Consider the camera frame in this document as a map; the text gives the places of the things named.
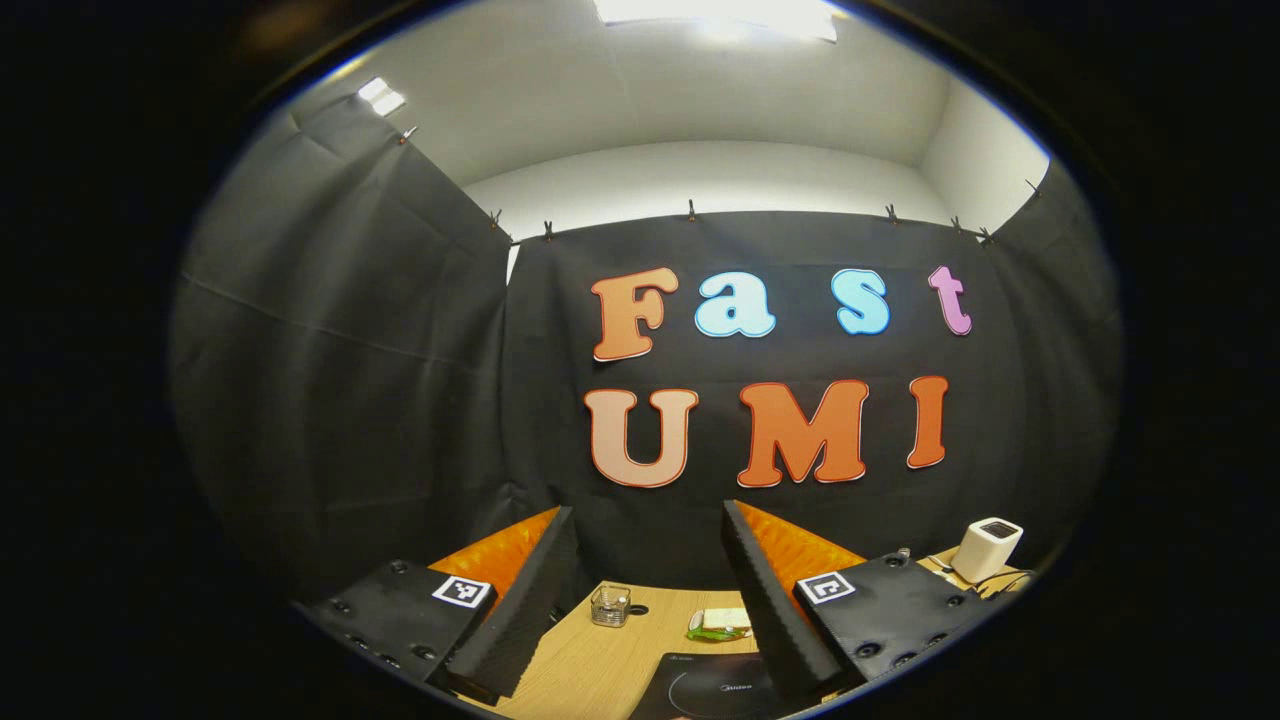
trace orange letter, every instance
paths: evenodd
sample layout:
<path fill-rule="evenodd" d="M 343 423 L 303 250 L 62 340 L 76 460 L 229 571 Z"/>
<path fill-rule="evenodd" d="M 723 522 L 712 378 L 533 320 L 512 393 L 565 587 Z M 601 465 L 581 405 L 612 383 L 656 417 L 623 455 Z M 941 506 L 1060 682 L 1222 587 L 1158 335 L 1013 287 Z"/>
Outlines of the orange letter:
<path fill-rule="evenodd" d="M 947 379 L 925 375 L 911 380 L 915 396 L 915 450 L 906 457 L 906 466 L 928 468 L 942 462 L 947 450 L 942 447 L 942 396 L 947 393 Z"/>
<path fill-rule="evenodd" d="M 774 447 L 797 483 L 809 474 L 823 446 L 827 450 L 813 474 L 815 480 L 838 483 L 863 477 L 867 466 L 858 446 L 867 392 L 867 383 L 861 380 L 831 383 L 809 421 L 787 386 L 756 383 L 742 388 L 740 397 L 751 409 L 751 457 L 746 470 L 737 474 L 737 484 L 746 488 L 778 484 L 782 473 L 773 466 Z"/>
<path fill-rule="evenodd" d="M 641 465 L 627 454 L 627 414 L 636 406 L 635 395 L 625 389 L 593 389 L 582 402 L 591 410 L 591 461 L 605 478 L 620 486 L 657 488 L 685 471 L 689 411 L 698 405 L 696 392 L 659 389 L 649 396 L 649 405 L 658 409 L 662 419 L 662 450 L 652 465 Z"/>
<path fill-rule="evenodd" d="M 600 296 L 600 343 L 595 346 L 595 359 L 600 363 L 639 357 L 653 348 L 653 341 L 640 334 L 636 320 L 644 319 L 650 331 L 662 324 L 662 296 L 652 290 L 640 293 L 641 287 L 657 287 L 663 292 L 676 292 L 680 282 L 669 268 L 645 270 L 621 278 L 607 278 L 591 286 Z"/>

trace black cable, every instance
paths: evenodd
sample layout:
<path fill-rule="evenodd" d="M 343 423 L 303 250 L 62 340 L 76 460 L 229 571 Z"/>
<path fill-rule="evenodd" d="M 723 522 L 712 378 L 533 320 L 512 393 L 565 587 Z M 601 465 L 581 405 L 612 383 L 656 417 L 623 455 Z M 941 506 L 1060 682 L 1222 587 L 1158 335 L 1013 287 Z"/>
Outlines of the black cable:
<path fill-rule="evenodd" d="M 996 578 L 1005 578 L 1005 577 L 1009 577 L 1009 575 L 1034 575 L 1034 574 L 1036 574 L 1036 570 L 1009 570 L 1009 571 L 1005 571 L 1005 573 L 996 573 L 995 575 L 992 575 L 992 577 L 982 580 L 980 583 L 974 584 L 973 587 L 974 587 L 974 589 L 978 591 L 978 594 L 982 594 L 982 585 L 989 583 L 991 580 L 995 580 Z M 1018 580 L 1014 580 L 1012 583 L 1009 583 L 1007 585 L 1005 585 L 1005 589 L 1009 589 L 1009 588 L 1014 587 L 1014 583 L 1016 583 Z"/>
<path fill-rule="evenodd" d="M 1011 582 L 1007 585 L 1000 588 L 998 591 L 991 593 L 991 597 L 996 597 L 997 594 L 1005 594 L 1006 592 L 1009 592 L 1010 588 L 1012 588 L 1018 583 L 1023 582 L 1024 578 L 1028 578 L 1030 575 L 1034 575 L 1034 573 L 1028 573 L 1027 575 L 1021 575 L 1019 578 L 1014 578 L 1014 582 Z"/>

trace small glass jar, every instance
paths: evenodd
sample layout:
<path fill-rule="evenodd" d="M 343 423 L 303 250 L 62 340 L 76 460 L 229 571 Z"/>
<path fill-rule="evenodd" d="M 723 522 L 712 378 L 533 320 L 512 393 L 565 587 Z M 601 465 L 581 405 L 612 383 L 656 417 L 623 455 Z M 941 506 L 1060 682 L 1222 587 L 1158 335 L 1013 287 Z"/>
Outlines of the small glass jar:
<path fill-rule="evenodd" d="M 600 585 L 591 594 L 591 621 L 607 628 L 621 628 L 631 611 L 631 588 Z"/>

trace white cube device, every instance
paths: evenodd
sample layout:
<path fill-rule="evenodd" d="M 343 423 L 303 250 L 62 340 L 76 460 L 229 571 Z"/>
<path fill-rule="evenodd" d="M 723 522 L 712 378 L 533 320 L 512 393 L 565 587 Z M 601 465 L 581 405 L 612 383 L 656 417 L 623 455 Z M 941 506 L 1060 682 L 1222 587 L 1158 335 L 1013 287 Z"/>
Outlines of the white cube device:
<path fill-rule="evenodd" d="M 1014 552 L 1023 529 L 1000 518 L 987 518 L 969 525 L 951 566 L 969 583 L 995 575 Z"/>

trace light blue letter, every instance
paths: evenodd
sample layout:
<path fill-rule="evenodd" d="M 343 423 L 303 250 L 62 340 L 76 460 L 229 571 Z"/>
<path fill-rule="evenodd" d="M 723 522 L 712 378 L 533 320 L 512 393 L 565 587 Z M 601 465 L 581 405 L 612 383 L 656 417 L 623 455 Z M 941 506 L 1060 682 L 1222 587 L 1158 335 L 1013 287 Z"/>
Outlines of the light blue letter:
<path fill-rule="evenodd" d="M 831 293 L 844 307 L 836 310 L 849 334 L 876 334 L 888 327 L 884 281 L 872 270 L 840 270 L 831 278 Z"/>
<path fill-rule="evenodd" d="M 733 288 L 732 295 L 719 296 L 726 287 Z M 746 337 L 763 337 L 777 324 L 777 318 L 769 315 L 764 283 L 751 273 L 712 275 L 703 281 L 698 292 L 703 297 L 710 297 L 694 313 L 694 324 L 703 334 L 728 337 L 742 333 Z"/>

